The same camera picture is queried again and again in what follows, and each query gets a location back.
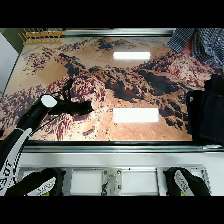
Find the dark fabric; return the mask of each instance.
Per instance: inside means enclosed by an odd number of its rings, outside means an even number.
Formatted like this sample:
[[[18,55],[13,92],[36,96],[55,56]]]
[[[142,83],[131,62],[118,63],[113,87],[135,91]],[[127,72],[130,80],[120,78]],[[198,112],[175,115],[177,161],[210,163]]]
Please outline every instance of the dark fabric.
[[[167,45],[180,53],[192,38],[192,56],[224,69],[224,28],[177,28]]]
[[[224,77],[212,75],[205,91],[189,92],[187,108],[193,141],[224,145]]]

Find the checkered fabric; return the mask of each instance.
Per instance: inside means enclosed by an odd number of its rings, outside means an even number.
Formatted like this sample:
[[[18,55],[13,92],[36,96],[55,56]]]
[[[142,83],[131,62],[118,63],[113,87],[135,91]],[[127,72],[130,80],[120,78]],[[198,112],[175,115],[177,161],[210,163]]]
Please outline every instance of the checkered fabric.
[[[181,52],[192,38],[192,56],[224,69],[224,28],[177,28],[167,45]]]

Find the plaid cloth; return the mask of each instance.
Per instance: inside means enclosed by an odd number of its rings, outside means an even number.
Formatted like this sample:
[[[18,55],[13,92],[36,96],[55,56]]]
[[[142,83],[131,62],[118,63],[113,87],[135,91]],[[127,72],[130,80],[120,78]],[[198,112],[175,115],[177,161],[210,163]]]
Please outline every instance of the plaid cloth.
[[[224,69],[223,28],[177,28],[167,45],[181,52],[192,38],[192,56],[205,64]]]

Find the rocky terrain image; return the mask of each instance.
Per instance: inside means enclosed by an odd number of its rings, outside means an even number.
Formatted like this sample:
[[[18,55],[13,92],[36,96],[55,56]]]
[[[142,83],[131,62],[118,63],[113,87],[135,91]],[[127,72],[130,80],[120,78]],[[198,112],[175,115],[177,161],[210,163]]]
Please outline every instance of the rocky terrain image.
[[[59,118],[36,132],[41,141],[186,141],[186,93],[215,72],[166,46],[168,37],[72,37],[61,45],[25,46],[0,101],[1,139],[44,93],[72,78],[72,101],[92,101],[88,115]],[[149,61],[116,61],[115,51],[150,51]],[[157,123],[114,123],[113,108],[158,108]],[[52,116],[47,116],[45,124]]]

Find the black and white robotic arm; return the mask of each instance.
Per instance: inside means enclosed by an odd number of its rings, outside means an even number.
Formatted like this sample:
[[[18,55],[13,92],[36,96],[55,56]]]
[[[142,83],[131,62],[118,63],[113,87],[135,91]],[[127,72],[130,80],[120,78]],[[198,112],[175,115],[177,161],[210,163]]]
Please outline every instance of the black and white robotic arm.
[[[46,115],[62,113],[88,114],[93,111],[91,101],[72,102],[70,79],[63,88],[63,100],[52,95],[42,95],[31,108],[19,119],[16,128],[0,144],[0,196],[4,196],[13,178],[13,169],[25,142],[37,130]]]

